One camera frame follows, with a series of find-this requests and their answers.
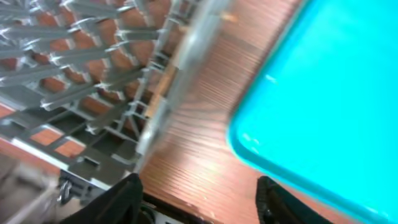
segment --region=dish rack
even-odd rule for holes
[[[169,6],[162,27],[150,11],[156,2]],[[2,0],[0,101],[14,112],[0,118],[0,136],[59,167],[61,186],[81,198],[139,172],[206,57],[229,2]],[[131,11],[144,26],[127,24],[124,15]],[[54,24],[43,22],[49,17]],[[116,30],[101,28],[112,21]],[[183,37],[170,54],[165,48],[176,42],[176,30]],[[114,32],[114,40],[104,32]],[[81,46],[76,35],[87,35],[93,45]],[[147,62],[132,47],[142,42],[153,45]],[[118,67],[116,53],[129,69]],[[100,76],[93,75],[92,63],[102,69]],[[156,74],[159,81],[150,89]],[[106,109],[93,111],[90,105],[98,104]],[[59,137],[50,144],[32,139],[46,129]],[[68,141],[84,150],[60,153]]]

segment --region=turquoise plastic tray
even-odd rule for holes
[[[368,223],[398,223],[398,1],[308,1],[228,130],[250,166]]]

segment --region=gray plastic dish rack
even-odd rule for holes
[[[228,10],[230,0],[172,0],[163,27],[156,28],[145,0],[127,0],[116,7],[112,0],[2,0],[0,3],[0,59],[15,60],[15,68],[0,67],[0,101],[14,112],[0,118],[0,136],[21,149],[40,157],[88,184],[106,190],[131,172],[139,172],[153,150],[153,143],[167,123],[168,115],[180,104],[184,91],[196,74],[211,47]],[[73,14],[68,25],[65,9]],[[138,10],[145,27],[124,25],[121,14]],[[57,26],[42,25],[37,16],[50,14]],[[113,20],[118,28],[117,42],[106,45],[98,23]],[[173,60],[163,52],[172,29],[184,27]],[[93,39],[95,47],[78,49],[73,37],[82,31]],[[63,39],[68,50],[54,50],[52,41]],[[140,65],[130,48],[135,41],[149,41],[154,51],[147,65]],[[129,72],[118,72],[111,52],[120,50],[134,66]],[[47,64],[34,55],[46,55]],[[101,60],[103,78],[95,81],[87,63]],[[177,72],[169,91],[162,96],[151,118],[145,116],[148,101],[144,92],[154,71],[164,72],[174,66]],[[84,82],[75,82],[65,70],[79,73]],[[61,81],[62,91],[51,91],[43,85],[46,78]],[[125,94],[126,85],[137,82],[134,97]],[[116,93],[109,100],[100,91]],[[109,110],[95,114],[82,101],[91,98]],[[43,145],[31,137],[44,129],[61,133],[54,142]],[[56,149],[72,140],[84,146],[75,156],[67,157]]]

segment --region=brown background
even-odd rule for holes
[[[222,27],[165,139],[141,174],[147,193],[215,223],[258,223],[254,195],[261,174],[232,155],[225,131],[234,107],[298,3],[236,0],[231,11],[238,22]],[[37,136],[43,142],[53,138],[54,133]],[[4,141],[0,147],[14,157],[57,171]],[[62,150],[73,154],[79,149],[69,145]],[[296,194],[332,222],[351,222]]]

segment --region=wooden countertop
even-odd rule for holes
[[[225,132],[239,99],[298,3],[236,0],[232,13],[238,22],[223,26],[183,105],[174,114],[165,139],[142,171],[148,194],[214,223],[258,223],[254,196],[262,174],[232,154]],[[53,169],[4,141],[0,141],[0,148]],[[351,222],[295,194],[332,222]]]

